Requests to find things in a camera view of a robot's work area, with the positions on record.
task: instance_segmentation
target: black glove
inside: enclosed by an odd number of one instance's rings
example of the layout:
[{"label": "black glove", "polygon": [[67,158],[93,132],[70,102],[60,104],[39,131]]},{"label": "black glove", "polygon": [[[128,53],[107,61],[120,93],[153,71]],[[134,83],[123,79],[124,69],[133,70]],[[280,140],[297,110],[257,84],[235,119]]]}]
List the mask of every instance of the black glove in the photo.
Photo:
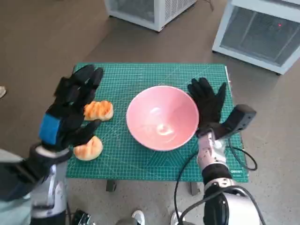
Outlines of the black glove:
[{"label": "black glove", "polygon": [[224,82],[215,94],[206,78],[201,77],[199,81],[192,79],[192,83],[187,86],[187,89],[199,110],[198,128],[205,128],[219,123],[225,100],[226,83]]},{"label": "black glove", "polygon": [[85,144],[92,138],[101,121],[94,120],[81,127],[84,106],[94,99],[102,76],[102,68],[87,65],[60,80],[54,93],[56,99],[46,111],[39,133],[45,148],[60,151],[69,145]]}]

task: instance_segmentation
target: pink bowl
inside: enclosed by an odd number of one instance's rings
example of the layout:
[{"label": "pink bowl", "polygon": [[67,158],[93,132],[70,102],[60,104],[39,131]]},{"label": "pink bowl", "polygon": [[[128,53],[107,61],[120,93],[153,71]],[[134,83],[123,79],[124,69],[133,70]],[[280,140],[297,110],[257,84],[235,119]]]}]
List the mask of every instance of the pink bowl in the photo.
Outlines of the pink bowl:
[{"label": "pink bowl", "polygon": [[195,134],[199,112],[193,99],[170,86],[156,86],[139,93],[130,103],[126,121],[131,135],[147,148],[176,149]]}]

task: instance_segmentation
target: robotic arm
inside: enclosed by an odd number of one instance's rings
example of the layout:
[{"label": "robotic arm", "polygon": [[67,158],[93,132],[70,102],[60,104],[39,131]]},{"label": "robotic arm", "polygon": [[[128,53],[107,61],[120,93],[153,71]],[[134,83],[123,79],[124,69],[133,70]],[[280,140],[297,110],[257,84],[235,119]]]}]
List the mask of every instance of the robotic arm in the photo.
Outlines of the robotic arm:
[{"label": "robotic arm", "polygon": [[87,143],[100,125],[100,120],[94,120],[82,127],[84,106],[94,99],[102,76],[101,68],[87,65],[63,77],[44,115],[41,143],[33,145],[29,157],[21,162],[0,163],[0,200],[8,202],[30,193],[32,225],[65,224],[65,177],[72,156],[68,147]]},{"label": "robotic arm", "polygon": [[204,198],[188,207],[179,217],[175,186],[174,204],[179,224],[184,216],[205,203],[203,222],[206,225],[265,225],[261,212],[251,196],[243,187],[235,185],[225,157],[225,139],[244,130],[256,112],[247,105],[237,105],[227,120],[220,124],[221,110],[225,100],[226,84],[223,83],[217,94],[205,78],[193,79],[188,91],[197,104],[200,113],[198,126],[197,162],[202,171]]},{"label": "robotic arm", "polygon": [[[235,182],[226,164],[225,141],[244,130],[256,112],[247,105],[237,105],[228,119],[218,128],[212,128],[199,137],[197,162],[202,170],[205,196],[234,186]],[[203,221],[206,225],[259,225],[260,219],[251,199],[240,188],[233,188],[205,204]]]}]

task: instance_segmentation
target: mesh panel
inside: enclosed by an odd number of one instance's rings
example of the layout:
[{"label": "mesh panel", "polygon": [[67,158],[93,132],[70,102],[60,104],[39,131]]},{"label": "mesh panel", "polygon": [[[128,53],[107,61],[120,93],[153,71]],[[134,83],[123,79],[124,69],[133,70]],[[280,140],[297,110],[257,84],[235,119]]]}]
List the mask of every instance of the mesh panel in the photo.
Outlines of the mesh panel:
[{"label": "mesh panel", "polygon": [[137,16],[154,23],[154,0],[111,0],[113,11]]},{"label": "mesh panel", "polygon": [[165,20],[167,21],[171,16],[171,0],[165,0]]},{"label": "mesh panel", "polygon": [[175,18],[182,9],[190,6],[193,0],[165,0],[165,21]]},{"label": "mesh panel", "polygon": [[224,48],[281,66],[300,45],[300,24],[235,7]]}]

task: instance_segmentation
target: black wire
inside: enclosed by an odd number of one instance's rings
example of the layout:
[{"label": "black wire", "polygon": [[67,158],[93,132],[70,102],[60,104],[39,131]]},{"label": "black wire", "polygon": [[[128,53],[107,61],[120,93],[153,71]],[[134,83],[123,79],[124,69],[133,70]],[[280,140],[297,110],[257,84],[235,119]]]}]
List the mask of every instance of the black wire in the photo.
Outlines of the black wire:
[{"label": "black wire", "polygon": [[193,154],[187,159],[187,161],[184,163],[182,169],[180,170],[180,172],[179,172],[179,174],[178,174],[178,177],[177,177],[177,180],[176,180],[175,191],[174,191],[174,208],[175,208],[177,220],[178,220],[178,222],[179,222],[180,225],[182,224],[182,220],[180,220],[179,213],[178,213],[178,208],[177,208],[177,201],[176,201],[177,188],[178,188],[178,184],[179,184],[179,181],[180,181],[180,179],[181,179],[181,175],[182,175],[184,169],[187,167],[187,165],[189,164],[189,162],[190,162],[197,154],[198,154],[198,152],[195,152],[195,153],[193,153]]},{"label": "black wire", "polygon": [[[231,144],[231,140],[230,138],[228,138],[228,146],[229,146],[229,149],[231,151],[231,153],[233,154],[233,156],[235,157],[235,159],[239,162],[240,166],[243,167],[244,169],[246,170],[249,170],[249,171],[255,171],[257,170],[257,162],[256,160],[246,151],[244,151],[243,149],[239,149],[237,147],[233,147],[232,144]],[[246,154],[247,156],[249,156],[249,158],[252,160],[252,162],[254,163],[254,168],[249,168],[248,166],[246,166],[241,160],[240,158],[237,156],[237,154],[235,153],[235,150],[237,151],[241,151],[243,152],[244,154]]]},{"label": "black wire", "polygon": [[202,200],[196,202],[195,204],[191,205],[190,207],[188,207],[186,210],[183,211],[181,217],[180,217],[180,221],[182,221],[183,217],[189,213],[192,209],[196,208],[197,206],[207,202],[208,200],[212,199],[212,198],[215,198],[216,196],[220,195],[221,193],[223,192],[228,192],[230,190],[233,190],[233,189],[241,189],[242,191],[244,191],[248,197],[251,199],[253,205],[255,206],[256,210],[257,210],[257,213],[258,213],[258,216],[262,222],[262,225],[266,225],[264,219],[263,219],[263,215],[262,215],[262,212],[260,211],[259,207],[258,207],[258,204],[257,202],[255,201],[254,197],[250,194],[250,192],[245,189],[244,187],[241,187],[241,186],[229,186],[229,187],[225,187],[225,188],[222,188],[221,190],[213,193],[212,195],[206,197],[206,198],[203,198]]},{"label": "black wire", "polygon": [[207,3],[209,3],[210,9],[211,9],[212,11],[214,11],[214,6],[213,6],[211,0],[204,0],[204,1],[207,2]]},{"label": "black wire", "polygon": [[69,203],[67,202],[67,219],[69,221],[69,225],[71,225],[71,210],[70,210],[70,206]]}]

